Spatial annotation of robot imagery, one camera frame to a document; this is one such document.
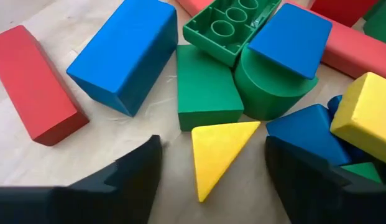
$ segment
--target yellow triangular block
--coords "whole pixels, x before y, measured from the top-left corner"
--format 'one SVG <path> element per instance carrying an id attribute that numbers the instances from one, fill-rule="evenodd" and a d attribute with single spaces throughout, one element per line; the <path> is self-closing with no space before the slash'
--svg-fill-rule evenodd
<path id="1" fill-rule="evenodd" d="M 201 126 L 191 131 L 198 200 L 203 202 L 260 122 Z"/>

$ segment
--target floor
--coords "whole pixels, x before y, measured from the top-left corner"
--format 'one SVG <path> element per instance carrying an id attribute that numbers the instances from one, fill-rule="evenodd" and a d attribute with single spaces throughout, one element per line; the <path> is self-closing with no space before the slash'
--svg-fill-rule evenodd
<path id="1" fill-rule="evenodd" d="M 23 24 L 40 41 L 91 122 L 54 147 L 30 140 L 0 82 L 0 185 L 68 185 L 110 164 L 159 134 L 167 142 L 162 180 L 149 223 L 288 223 L 264 163 L 265 125 L 199 203 L 189 133 L 177 118 L 176 58 L 173 54 L 135 118 L 109 109 L 84 93 L 66 68 L 122 0 L 0 0 L 0 32 Z M 175 0 L 180 44 L 190 18 Z M 307 5 L 308 0 L 298 1 Z M 352 79 L 320 65 L 319 83 L 288 113 L 327 101 Z"/>

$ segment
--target green block with holes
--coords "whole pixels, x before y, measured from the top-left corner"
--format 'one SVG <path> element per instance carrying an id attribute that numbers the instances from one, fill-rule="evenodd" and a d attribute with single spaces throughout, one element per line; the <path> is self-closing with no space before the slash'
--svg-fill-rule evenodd
<path id="1" fill-rule="evenodd" d="M 367 179 L 373 180 L 377 183 L 382 183 L 377 169 L 371 162 L 342 166 L 342 168 Z"/>
<path id="2" fill-rule="evenodd" d="M 180 129 L 237 122 L 244 105 L 230 68 L 194 45 L 179 45 L 176 53 Z"/>
<path id="3" fill-rule="evenodd" d="M 183 36 L 233 67 L 244 44 L 263 27 L 281 0 L 215 0 L 183 26 Z"/>

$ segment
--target yellow cube block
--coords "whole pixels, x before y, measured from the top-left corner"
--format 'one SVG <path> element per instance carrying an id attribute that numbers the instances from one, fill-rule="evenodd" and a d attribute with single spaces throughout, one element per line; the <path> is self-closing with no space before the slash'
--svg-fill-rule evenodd
<path id="1" fill-rule="evenodd" d="M 351 83 L 330 130 L 386 162 L 386 79 L 368 72 Z"/>

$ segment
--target red block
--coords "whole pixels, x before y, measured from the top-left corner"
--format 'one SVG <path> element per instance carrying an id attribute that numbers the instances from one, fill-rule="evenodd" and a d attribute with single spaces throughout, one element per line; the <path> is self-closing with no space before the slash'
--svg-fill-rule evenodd
<path id="1" fill-rule="evenodd" d="M 332 19 L 312 12 L 329 22 L 333 27 L 321 61 L 353 78 L 366 72 L 374 72 L 386 78 L 386 44 Z"/>
<path id="2" fill-rule="evenodd" d="M 89 122 L 24 26 L 0 34 L 0 79 L 36 142 L 53 146 Z"/>
<path id="3" fill-rule="evenodd" d="M 209 6 L 214 0 L 177 0 L 180 5 L 191 15 L 195 16 Z"/>
<path id="4" fill-rule="evenodd" d="M 378 0 L 311 0 L 309 9 L 341 24 L 351 27 L 363 17 Z"/>

